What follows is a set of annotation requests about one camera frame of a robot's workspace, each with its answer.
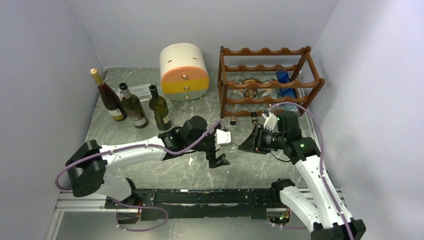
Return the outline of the clear glass bottle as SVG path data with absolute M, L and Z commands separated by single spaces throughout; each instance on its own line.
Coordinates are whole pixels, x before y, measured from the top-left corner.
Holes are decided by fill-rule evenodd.
M 234 160 L 241 153 L 241 151 L 238 150 L 238 147 L 241 144 L 240 136 L 237 135 L 234 125 L 227 126 L 226 131 L 230 132 L 230 134 L 231 134 L 231 144 L 221 146 L 219 151 L 222 154 L 225 154 L 225 157 L 226 157 L 227 160 Z

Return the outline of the dark gold-capped wine bottle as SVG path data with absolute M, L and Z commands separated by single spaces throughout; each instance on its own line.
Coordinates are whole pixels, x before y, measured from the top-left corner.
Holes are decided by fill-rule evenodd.
M 90 75 L 97 84 L 100 98 L 110 116 L 117 122 L 124 121 L 128 115 L 124 110 L 119 96 L 108 86 L 107 83 L 105 83 L 103 77 L 99 74 L 96 68 L 92 68 L 90 70 Z

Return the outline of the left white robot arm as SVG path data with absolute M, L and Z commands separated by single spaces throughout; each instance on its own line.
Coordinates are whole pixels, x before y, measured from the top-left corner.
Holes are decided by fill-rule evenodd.
M 206 120 L 197 115 L 182 126 L 142 141 L 99 145 L 96 140 L 89 140 L 65 163 L 69 190 L 76 198 L 101 194 L 132 208 L 139 200 L 133 181 L 112 175 L 112 170 L 170 160 L 190 151 L 204 152 L 209 167 L 216 168 L 229 164 L 225 154 L 217 156 L 216 153 L 232 143 L 232 135 L 222 120 L 208 126 Z

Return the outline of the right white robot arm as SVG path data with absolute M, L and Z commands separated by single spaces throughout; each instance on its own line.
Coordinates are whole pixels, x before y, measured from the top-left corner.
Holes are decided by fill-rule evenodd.
M 270 202 L 286 205 L 303 222 L 312 240 L 360 240 L 366 226 L 354 219 L 330 180 L 323 154 L 311 137 L 303 137 L 298 116 L 292 111 L 265 113 L 265 123 L 256 125 L 239 145 L 243 152 L 270 154 L 281 150 L 300 172 L 315 203 L 312 204 L 289 179 L 272 183 Z

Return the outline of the dark wine bottle white label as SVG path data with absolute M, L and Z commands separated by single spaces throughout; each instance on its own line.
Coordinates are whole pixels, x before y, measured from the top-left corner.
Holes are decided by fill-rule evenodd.
M 168 104 L 165 98 L 159 95 L 155 84 L 149 86 L 149 91 L 151 94 L 149 108 L 153 111 L 156 126 L 159 130 L 166 131 L 172 126 Z

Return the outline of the dark green labelled wine bottle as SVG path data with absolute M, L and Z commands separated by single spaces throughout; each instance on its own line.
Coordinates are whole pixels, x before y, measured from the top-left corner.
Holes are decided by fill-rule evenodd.
M 124 82 L 119 84 L 119 89 L 123 94 L 122 106 L 132 124 L 138 129 L 145 128 L 149 124 L 149 120 L 146 117 L 140 99 L 130 92 L 128 85 Z

